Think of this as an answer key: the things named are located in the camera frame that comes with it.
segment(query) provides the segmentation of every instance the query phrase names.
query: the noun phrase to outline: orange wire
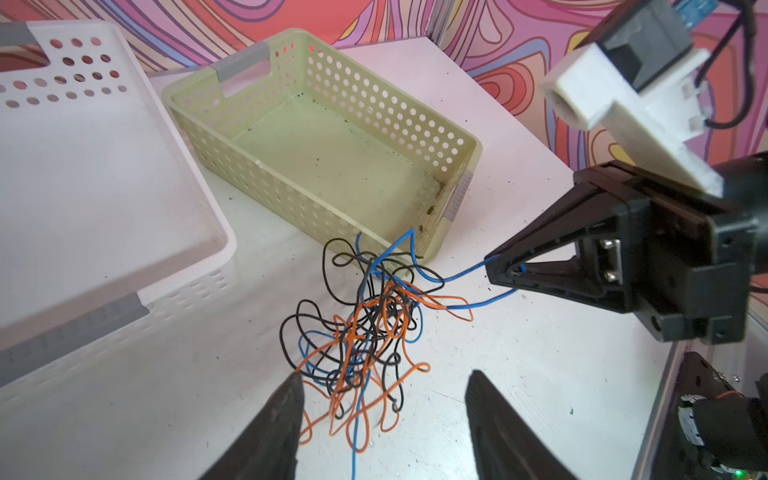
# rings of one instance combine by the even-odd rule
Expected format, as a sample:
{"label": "orange wire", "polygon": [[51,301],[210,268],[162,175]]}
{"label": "orange wire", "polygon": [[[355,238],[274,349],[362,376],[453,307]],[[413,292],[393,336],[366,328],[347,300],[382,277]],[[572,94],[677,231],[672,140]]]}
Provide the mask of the orange wire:
{"label": "orange wire", "polygon": [[723,397],[727,397],[728,395],[733,395],[733,394],[736,394],[736,395],[738,395],[740,397],[744,397],[742,394],[738,393],[736,390],[728,390],[727,392],[723,392],[723,393],[719,394],[715,398],[716,399],[722,399]]}
{"label": "orange wire", "polygon": [[[304,411],[304,418],[306,420],[306,427],[301,431],[300,437],[303,437],[304,435],[308,435],[308,437],[304,440],[300,441],[300,445],[305,445],[307,442],[309,442],[313,437],[313,427],[317,426],[320,422],[322,422],[325,418],[330,416],[330,425],[329,425],[329,435],[334,436],[342,429],[345,430],[346,434],[346,441],[349,444],[350,448],[356,449],[357,453],[364,453],[367,448],[368,444],[370,442],[370,419],[369,419],[369,410],[371,410],[373,407],[378,405],[380,402],[383,403],[383,411],[382,411],[382,417],[379,423],[379,427],[382,432],[387,433],[391,432],[400,422],[400,412],[396,413],[395,422],[392,424],[392,426],[385,428],[385,422],[386,422],[386,414],[387,414],[387,397],[395,390],[397,389],[405,380],[415,371],[427,373],[429,372],[432,367],[427,362],[419,362],[415,363],[411,360],[411,358],[408,355],[408,351],[406,350],[406,334],[408,332],[408,325],[410,325],[411,322],[411,316],[409,314],[409,310],[406,307],[406,305],[402,302],[401,298],[391,297],[387,296],[387,294],[391,290],[396,290],[398,293],[401,293],[404,296],[407,296],[410,299],[413,299],[422,305],[424,305],[427,308],[433,309],[433,310],[444,310],[454,317],[466,321],[466,322],[472,322],[474,321],[475,317],[472,314],[472,310],[469,309],[469,318],[462,317],[460,315],[457,315],[453,313],[451,310],[448,310],[447,306],[443,304],[440,300],[458,300],[459,302],[463,303],[464,305],[469,305],[469,302],[460,296],[448,296],[448,295],[429,295],[428,293],[424,293],[422,290],[414,286],[413,284],[402,280],[402,283],[408,286],[410,289],[415,290],[416,293],[411,291],[409,288],[404,288],[401,285],[398,285],[394,283],[392,280],[390,280],[384,287],[383,295],[377,296],[376,298],[370,299],[367,302],[358,303],[354,313],[349,317],[349,321],[342,318],[339,315],[334,315],[334,323],[336,326],[336,332],[334,335],[334,340],[328,342],[327,344],[313,350],[311,353],[309,353],[306,358],[299,364],[299,366],[296,368],[296,371],[300,371],[306,363],[315,355],[317,355],[320,351],[331,348],[333,346],[341,346],[342,344],[346,344],[346,355],[344,358],[344,362],[341,366],[339,378],[336,380],[336,387],[333,390],[333,393],[331,395],[328,395],[326,392],[324,392],[322,389],[318,388],[316,385],[314,385],[311,382],[304,381],[309,386],[312,386],[317,392],[319,392],[325,399],[329,400],[329,408],[328,411],[323,413],[321,416],[319,416],[317,419],[310,421],[310,416]],[[382,347],[379,349],[379,351],[376,353],[376,356],[380,356],[383,354],[383,352],[386,350],[386,348],[394,341],[400,341],[402,344],[402,354],[408,361],[408,363],[411,365],[411,368],[408,369],[407,372],[405,372],[396,382],[394,382],[392,385],[389,386],[386,390],[382,391],[382,394],[378,396],[376,399],[374,399],[372,402],[366,402],[365,398],[360,398],[359,395],[361,394],[362,389],[347,389],[342,392],[342,387],[347,384],[346,377],[347,372],[349,371],[349,361],[352,357],[352,352],[354,350],[354,343],[357,340],[364,339],[364,336],[359,336],[356,334],[357,331],[357,322],[359,320],[360,313],[362,313],[365,308],[371,308],[371,307],[380,307],[380,299],[384,296],[386,298],[386,303],[384,305],[384,310],[386,310],[391,303],[394,302],[397,304],[397,307],[399,307],[399,314],[395,317],[394,323],[392,325],[389,324],[389,321],[385,316],[381,316],[379,318],[378,324],[377,324],[377,330],[381,331],[382,326],[384,331],[386,332],[386,337],[382,341]],[[344,333],[342,330],[339,329],[339,325],[343,325],[346,329],[346,333]],[[380,389],[383,389],[383,378],[379,374],[379,370],[376,368],[376,361],[374,358],[369,356],[365,359],[363,364],[359,367],[359,377],[361,379],[368,378],[369,381],[373,381]],[[341,421],[341,425],[338,425],[337,428],[335,427],[336,423],[336,413],[339,411],[339,407],[342,405],[344,397],[346,394],[350,391],[354,391],[354,399],[352,401],[353,408],[350,409],[350,415],[347,416],[346,419]],[[357,412],[354,412],[354,406],[357,405],[358,400],[360,402],[360,410]],[[365,436],[366,440],[365,443],[361,448],[357,448],[354,444],[354,440],[352,438],[352,435],[350,433],[350,428],[353,425],[353,422],[359,418],[362,415],[364,420],[364,428],[365,428]]]}

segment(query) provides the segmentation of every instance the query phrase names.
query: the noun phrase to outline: colorful patterned wallpaper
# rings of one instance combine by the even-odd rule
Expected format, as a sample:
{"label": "colorful patterned wallpaper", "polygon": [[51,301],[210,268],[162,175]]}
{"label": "colorful patterned wallpaper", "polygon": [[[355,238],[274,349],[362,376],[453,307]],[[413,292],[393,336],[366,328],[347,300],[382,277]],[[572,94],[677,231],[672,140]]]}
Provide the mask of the colorful patterned wallpaper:
{"label": "colorful patterned wallpaper", "polygon": [[[101,18],[120,25],[146,71],[205,65],[288,27],[336,46],[424,35],[441,0],[0,0],[0,22]],[[572,169],[630,161],[602,127],[583,132],[554,115],[536,84],[619,0],[456,0],[440,47]],[[710,131],[690,147],[711,164],[768,149],[768,0],[757,0],[756,95],[749,117]],[[720,7],[694,30],[711,48],[735,19]],[[743,96],[742,38],[709,74],[709,101],[730,119]],[[41,65],[34,48],[3,54],[4,64]],[[768,276],[763,276],[768,285]]]}

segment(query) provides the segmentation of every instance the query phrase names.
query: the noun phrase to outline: basket handle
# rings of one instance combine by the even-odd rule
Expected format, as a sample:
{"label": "basket handle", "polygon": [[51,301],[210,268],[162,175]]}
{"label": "basket handle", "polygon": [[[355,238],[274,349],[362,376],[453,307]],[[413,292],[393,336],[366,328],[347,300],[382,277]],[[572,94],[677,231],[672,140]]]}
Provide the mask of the basket handle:
{"label": "basket handle", "polygon": [[27,22],[0,23],[0,47],[16,47],[38,43],[38,39],[29,31]]}

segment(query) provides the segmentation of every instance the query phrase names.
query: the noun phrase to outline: blue wire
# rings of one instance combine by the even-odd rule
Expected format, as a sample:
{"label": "blue wire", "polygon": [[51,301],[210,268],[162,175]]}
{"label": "blue wire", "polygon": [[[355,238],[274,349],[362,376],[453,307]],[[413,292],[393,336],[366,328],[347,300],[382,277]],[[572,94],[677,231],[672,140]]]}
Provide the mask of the blue wire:
{"label": "blue wire", "polygon": [[[528,271],[528,270],[526,270],[526,268],[525,268],[525,264],[524,264],[524,263],[521,263],[521,264],[520,264],[520,269],[521,269],[523,272],[527,272],[527,271]],[[447,310],[469,310],[469,309],[471,309],[471,308],[478,308],[478,307],[480,307],[480,306],[486,306],[486,305],[490,305],[491,303],[494,303],[494,302],[496,302],[496,301],[498,301],[498,300],[501,300],[502,298],[505,298],[505,297],[507,297],[507,296],[510,296],[510,295],[512,295],[514,292],[517,292],[517,291],[518,291],[518,289],[516,289],[516,288],[513,288],[512,290],[509,290],[509,291],[507,291],[507,292],[504,292],[504,293],[502,293],[501,295],[497,295],[497,296],[495,296],[495,297],[493,297],[493,298],[490,298],[490,299],[488,299],[488,300],[486,300],[486,301],[484,301],[484,302],[478,302],[478,303],[470,303],[470,304],[468,304],[468,305],[448,305],[448,306],[446,307],[446,309],[447,309]]]}
{"label": "blue wire", "polygon": [[[366,393],[366,387],[368,386],[368,380],[370,378],[371,378],[371,371],[368,370],[368,375],[366,376],[366,382],[362,384],[362,390],[360,391],[360,397],[358,397],[358,399],[357,399],[357,406],[355,407],[355,412],[359,412],[360,411],[360,406],[362,405],[362,396]],[[356,457],[356,454],[357,454],[357,424],[358,424],[359,420],[360,420],[360,417],[357,417],[355,419],[355,432],[354,432],[353,441],[352,441],[352,480],[355,480],[355,474],[356,474],[356,472],[355,472],[355,470],[356,470],[355,457]]]}
{"label": "blue wire", "polygon": [[[357,234],[357,238],[355,239],[355,251],[356,251],[357,254],[360,253],[360,237],[361,236],[362,236],[362,233],[358,233]],[[371,264],[369,265],[368,270],[366,271],[365,276],[362,279],[362,282],[360,283],[360,288],[358,290],[358,297],[359,297],[361,302],[362,302],[362,300],[364,298],[365,286],[366,286],[366,284],[368,282],[369,276],[374,276],[375,278],[378,278],[378,279],[382,278],[385,275],[385,273],[384,272],[379,272],[377,270],[379,268],[379,265],[381,264],[382,261],[384,261],[384,259],[386,257],[388,257],[395,250],[395,248],[397,248],[402,242],[404,242],[408,238],[410,238],[410,243],[411,243],[411,252],[410,252],[411,253],[411,261],[413,262],[414,265],[416,265],[416,271],[418,271],[419,274],[423,278],[427,279],[430,282],[441,283],[439,279],[436,279],[436,278],[433,278],[433,277],[427,275],[426,273],[424,273],[417,266],[418,262],[417,262],[416,255],[415,255],[415,229],[411,229],[408,232],[406,232],[406,234],[404,234],[402,237],[400,237],[395,243],[393,243],[391,246],[389,246],[388,249],[384,250],[384,253],[382,253],[373,262],[371,262]],[[449,277],[445,278],[445,282],[451,282],[453,280],[461,278],[462,276],[466,275],[467,273],[471,273],[471,272],[477,270],[478,268],[480,268],[481,266],[487,265],[488,262],[494,260],[496,257],[497,256],[489,257],[489,258],[483,260],[482,262],[477,263],[477,264],[469,267],[468,269],[466,269],[466,270],[464,270],[462,272],[457,273],[456,275],[449,276]],[[526,271],[525,265],[522,264],[521,268],[522,268],[522,271],[524,271],[524,272]],[[394,281],[396,281],[397,283],[399,283],[401,286],[407,288],[408,290],[413,291],[414,293],[417,293],[416,290],[414,290],[410,286],[406,285],[399,278],[394,277],[394,276],[391,276],[391,278]],[[447,306],[446,309],[448,309],[448,310],[468,310],[468,309],[471,309],[471,308],[477,308],[477,307],[480,307],[480,306],[486,306],[486,305],[488,305],[490,303],[494,303],[494,302],[496,302],[498,300],[501,300],[502,298],[510,296],[510,295],[512,295],[516,291],[517,291],[517,289],[512,289],[512,290],[509,290],[508,292],[504,292],[501,295],[497,295],[497,296],[495,296],[495,297],[493,297],[491,299],[485,300],[483,302],[471,303],[469,305],[451,305],[451,306]],[[421,328],[419,329],[419,334],[417,335],[417,337],[415,339],[413,339],[413,340],[406,339],[407,343],[416,343],[416,342],[418,342],[419,339],[422,338],[422,334],[424,333],[424,313],[422,312],[421,305],[417,304],[416,307],[419,309],[419,316],[421,317]],[[352,319],[352,313],[350,313],[349,318],[347,320],[350,321],[351,319]],[[320,332],[319,330],[308,330],[307,333],[317,333],[317,334],[320,334],[322,336],[326,336],[326,337],[329,337],[329,338],[334,338],[332,335],[330,335],[328,333]],[[365,350],[367,350],[369,343],[370,343],[370,333],[368,333],[368,335],[366,336],[366,344],[362,348],[362,350],[353,350],[352,351],[352,357],[350,358],[350,360],[352,360],[352,362],[350,362],[350,364],[349,364],[349,372],[350,373],[354,370],[355,366],[362,364],[359,360],[360,360],[360,357],[362,356],[362,353]],[[344,356],[344,347],[345,347],[344,344],[340,344],[339,345],[339,348],[341,349],[342,356]],[[307,343],[306,351],[305,351],[305,349],[302,347],[301,338],[299,338],[299,351],[301,352],[301,355],[304,357],[304,359],[306,359],[307,356],[310,353],[310,345],[309,345],[309,343]],[[311,362],[307,362],[306,363],[306,369],[307,369],[307,372],[310,373],[310,375],[312,374],[312,372],[315,372],[315,371],[320,371],[320,372],[323,372],[325,374],[329,374],[328,372],[326,372],[325,370],[315,366]],[[368,387],[368,383],[369,383],[370,378],[371,378],[371,372],[369,370],[368,374],[366,375],[366,381],[362,384],[362,389],[360,390],[360,397],[357,399],[357,405],[355,407],[355,411],[356,412],[360,411],[360,408],[362,406],[362,398],[363,398],[363,395],[365,395],[366,388]],[[353,436],[352,480],[355,480],[355,478],[356,478],[356,455],[357,455],[357,430],[358,430],[358,425],[359,425],[359,417],[355,419],[355,430],[354,430],[354,436]]]}
{"label": "blue wire", "polygon": [[[357,251],[358,254],[360,254],[360,236],[361,235],[362,235],[362,232],[358,233],[357,234],[357,238],[355,239],[355,250]],[[415,253],[416,252],[416,244],[415,244],[416,230],[415,229],[408,230],[408,232],[403,236],[403,238],[401,238],[401,240],[398,241],[397,245],[399,245],[402,242],[402,240],[404,238],[407,238],[407,237],[411,238],[411,261],[413,262],[414,265],[416,265],[416,271],[419,272],[419,275],[421,275],[422,277],[424,277],[425,279],[429,280],[432,283],[441,283],[440,279],[437,279],[437,278],[435,278],[433,276],[427,275],[426,273],[424,273],[424,271],[421,268],[418,267],[418,261],[416,259],[416,253]],[[475,265],[472,265],[468,269],[466,269],[466,270],[464,270],[462,272],[459,272],[456,275],[448,276],[448,277],[446,277],[443,280],[445,282],[452,282],[453,280],[456,280],[458,278],[463,277],[467,273],[474,272],[475,270],[477,270],[481,266],[487,265],[489,262],[491,262],[497,256],[498,255],[494,255],[493,257],[486,258],[482,262],[476,263]]]}

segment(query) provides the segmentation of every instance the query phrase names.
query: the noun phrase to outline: blue circuit board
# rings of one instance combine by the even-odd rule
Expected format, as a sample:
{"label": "blue circuit board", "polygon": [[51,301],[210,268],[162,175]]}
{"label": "blue circuit board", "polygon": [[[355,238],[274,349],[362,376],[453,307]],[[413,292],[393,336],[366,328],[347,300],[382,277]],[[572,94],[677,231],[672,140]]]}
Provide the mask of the blue circuit board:
{"label": "blue circuit board", "polygon": [[717,0],[680,0],[674,7],[685,24],[685,28],[693,30],[702,20],[715,11],[720,3]]}

